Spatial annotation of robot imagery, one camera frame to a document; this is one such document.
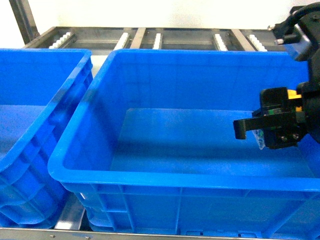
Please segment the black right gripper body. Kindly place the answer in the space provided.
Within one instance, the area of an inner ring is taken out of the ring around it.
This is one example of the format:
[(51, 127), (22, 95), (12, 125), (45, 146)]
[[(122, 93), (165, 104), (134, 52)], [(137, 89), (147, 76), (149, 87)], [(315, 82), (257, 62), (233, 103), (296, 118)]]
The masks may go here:
[(302, 97), (307, 132), (320, 143), (320, 59), (308, 60), (308, 81), (301, 82), (296, 90)]

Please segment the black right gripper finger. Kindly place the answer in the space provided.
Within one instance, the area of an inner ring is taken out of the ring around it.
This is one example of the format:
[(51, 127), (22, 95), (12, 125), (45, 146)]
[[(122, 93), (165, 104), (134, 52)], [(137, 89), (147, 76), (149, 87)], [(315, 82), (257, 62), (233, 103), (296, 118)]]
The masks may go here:
[(290, 111), (289, 116), (259, 116), (260, 112), (254, 112), (251, 118), (233, 121), (235, 138), (245, 140), (248, 131), (262, 131), (265, 147), (276, 150), (296, 147), (300, 141), (300, 126), (296, 113)]
[(284, 118), (290, 115), (289, 96), (286, 87), (263, 89), (259, 94), (259, 103), (260, 117)]

